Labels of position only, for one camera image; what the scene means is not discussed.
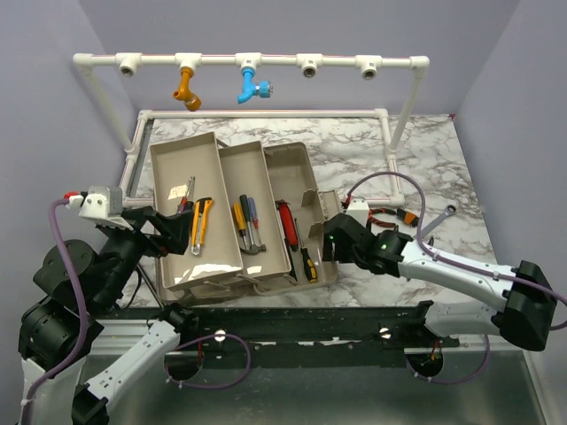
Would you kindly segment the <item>blue handled screwdriver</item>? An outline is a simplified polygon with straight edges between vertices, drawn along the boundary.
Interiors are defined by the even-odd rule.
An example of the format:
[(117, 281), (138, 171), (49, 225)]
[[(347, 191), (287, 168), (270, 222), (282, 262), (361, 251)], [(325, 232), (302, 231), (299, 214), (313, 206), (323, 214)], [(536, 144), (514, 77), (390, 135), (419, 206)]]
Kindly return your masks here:
[(247, 201), (248, 201), (248, 206), (249, 206), (249, 212), (250, 212), (251, 219), (252, 219), (252, 224), (253, 224), (255, 235), (256, 235), (256, 242), (257, 242), (258, 245), (260, 245), (261, 240), (260, 240), (260, 233), (259, 233), (259, 220), (258, 220), (256, 204), (255, 204), (255, 201), (252, 197), (248, 197)]
[(193, 194), (194, 194), (194, 189), (195, 189), (195, 182), (196, 182), (196, 177), (195, 176), (191, 176), (188, 182), (188, 186), (185, 192), (185, 195), (181, 198), (181, 201), (179, 202), (176, 212), (177, 213), (184, 213), (187, 211), (192, 211), (193, 210)]

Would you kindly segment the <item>yellow black screwdriver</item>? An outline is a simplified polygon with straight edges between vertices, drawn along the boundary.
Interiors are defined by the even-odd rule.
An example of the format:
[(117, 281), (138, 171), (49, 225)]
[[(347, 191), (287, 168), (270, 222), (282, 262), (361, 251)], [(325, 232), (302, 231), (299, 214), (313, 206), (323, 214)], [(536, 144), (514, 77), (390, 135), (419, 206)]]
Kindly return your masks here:
[(295, 225), (296, 235), (297, 235), (297, 238), (298, 238), (298, 241), (299, 241), (299, 251), (300, 251), (300, 254), (301, 254), (301, 257), (302, 257), (304, 274), (305, 274), (308, 282), (310, 282), (310, 283), (317, 282), (318, 276), (317, 276), (315, 263), (311, 259), (309, 252), (308, 252), (308, 249), (304, 244), (303, 238), (300, 234), (299, 224), (298, 224), (297, 220), (294, 220), (294, 225)]

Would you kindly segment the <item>black long screwdriver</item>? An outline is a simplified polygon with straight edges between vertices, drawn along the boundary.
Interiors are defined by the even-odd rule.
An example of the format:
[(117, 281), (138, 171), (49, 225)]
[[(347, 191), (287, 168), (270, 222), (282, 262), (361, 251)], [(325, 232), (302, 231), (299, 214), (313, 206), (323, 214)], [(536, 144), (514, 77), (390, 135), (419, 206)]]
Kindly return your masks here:
[(293, 257), (291, 254), (291, 244), (289, 242), (289, 238), (288, 238), (288, 232), (286, 230), (286, 220), (285, 220), (285, 214), (284, 214), (284, 207), (287, 206), (288, 203), (284, 200), (278, 200), (276, 201), (276, 209), (278, 211), (279, 214), (279, 219), (281, 221), (282, 227), (283, 227), (283, 241), (285, 244), (285, 248), (290, 260), (290, 264), (291, 264), (291, 270), (289, 272), (289, 276), (292, 278), (293, 281), (297, 281), (298, 277), (297, 277), (297, 273), (296, 273), (296, 269), (293, 263)]

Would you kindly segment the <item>red utility knife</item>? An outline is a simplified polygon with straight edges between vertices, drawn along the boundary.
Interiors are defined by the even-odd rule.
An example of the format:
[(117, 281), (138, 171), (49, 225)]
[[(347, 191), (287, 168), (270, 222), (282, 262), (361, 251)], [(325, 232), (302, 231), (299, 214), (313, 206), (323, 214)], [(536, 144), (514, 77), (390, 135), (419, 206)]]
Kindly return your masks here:
[(293, 251), (299, 248), (299, 239), (295, 230), (294, 220), (289, 204), (284, 200), (276, 201), (276, 208), (280, 215), (285, 237)]

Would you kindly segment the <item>claw hammer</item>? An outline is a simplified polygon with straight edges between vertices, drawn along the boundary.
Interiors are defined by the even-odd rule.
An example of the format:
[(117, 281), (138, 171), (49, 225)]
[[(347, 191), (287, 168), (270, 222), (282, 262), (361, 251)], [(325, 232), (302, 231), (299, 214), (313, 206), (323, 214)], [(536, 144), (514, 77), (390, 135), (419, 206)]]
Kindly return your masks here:
[(248, 206), (247, 198), (248, 198), (247, 195), (241, 195), (239, 197), (239, 200), (238, 200), (238, 202), (242, 206), (242, 210), (243, 210), (244, 217), (245, 217), (245, 224), (246, 224), (246, 237), (245, 237), (245, 239), (243, 239), (245, 246), (240, 248), (240, 250), (241, 250), (241, 252), (246, 253), (248, 255), (256, 255), (259, 252), (264, 252), (266, 250), (266, 246), (262, 243), (260, 245), (258, 245), (257, 242), (256, 242), (255, 234), (254, 234), (254, 227), (253, 227), (251, 215), (250, 215), (250, 212), (249, 212), (249, 206)]

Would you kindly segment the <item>brown translucent tool box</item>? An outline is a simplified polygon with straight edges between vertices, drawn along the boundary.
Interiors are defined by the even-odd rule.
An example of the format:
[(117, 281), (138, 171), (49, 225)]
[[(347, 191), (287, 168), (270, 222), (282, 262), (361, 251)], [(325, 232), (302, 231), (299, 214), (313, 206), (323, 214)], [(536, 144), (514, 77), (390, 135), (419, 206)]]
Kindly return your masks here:
[(305, 144), (226, 147), (206, 133), (156, 143), (149, 155), (157, 210), (194, 212), (187, 251), (158, 262), (163, 301), (217, 303), (337, 280), (322, 226), (338, 197), (319, 190)]

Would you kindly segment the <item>yellow short screwdriver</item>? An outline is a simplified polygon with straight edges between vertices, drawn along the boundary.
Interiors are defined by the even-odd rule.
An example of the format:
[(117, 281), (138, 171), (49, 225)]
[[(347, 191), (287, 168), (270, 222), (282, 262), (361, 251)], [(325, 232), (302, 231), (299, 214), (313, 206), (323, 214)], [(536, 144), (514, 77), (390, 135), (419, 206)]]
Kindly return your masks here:
[(232, 206), (233, 216), (236, 223), (237, 231), (239, 235), (245, 239), (246, 237), (246, 224), (245, 217), (242, 210), (242, 206), (239, 202), (236, 202)]

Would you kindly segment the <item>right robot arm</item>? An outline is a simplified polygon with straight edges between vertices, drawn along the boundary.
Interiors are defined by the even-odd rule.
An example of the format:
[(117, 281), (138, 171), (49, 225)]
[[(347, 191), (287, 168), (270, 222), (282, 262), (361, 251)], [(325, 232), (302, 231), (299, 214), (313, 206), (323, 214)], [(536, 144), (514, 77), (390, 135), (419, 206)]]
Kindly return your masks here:
[(413, 344), (425, 347), (439, 336), (487, 335), (527, 351), (546, 348), (557, 300), (538, 265), (523, 260), (510, 267), (466, 259), (394, 230), (375, 235), (344, 213), (327, 220), (323, 232), (339, 262), (470, 297), (468, 302), (434, 303), (412, 320), (407, 328)]

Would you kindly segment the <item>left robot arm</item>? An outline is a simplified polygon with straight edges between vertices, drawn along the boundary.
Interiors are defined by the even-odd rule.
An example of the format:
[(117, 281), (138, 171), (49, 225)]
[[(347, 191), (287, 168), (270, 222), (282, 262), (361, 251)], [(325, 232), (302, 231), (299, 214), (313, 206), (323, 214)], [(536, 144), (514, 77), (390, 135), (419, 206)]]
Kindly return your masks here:
[(111, 403), (135, 375), (168, 350), (185, 350), (196, 341), (197, 330), (183, 309), (166, 306), (149, 333), (119, 359), (116, 369), (105, 373), (101, 383), (78, 383), (91, 346), (104, 329), (97, 317), (115, 307), (141, 257), (187, 251), (194, 214), (165, 216), (151, 206), (119, 211), (120, 225), (98, 225), (107, 241), (101, 252), (95, 252), (82, 240), (63, 239), (56, 210), (69, 203), (61, 198), (50, 205), (56, 244), (33, 278), (46, 296), (21, 318), (22, 424), (106, 424)]

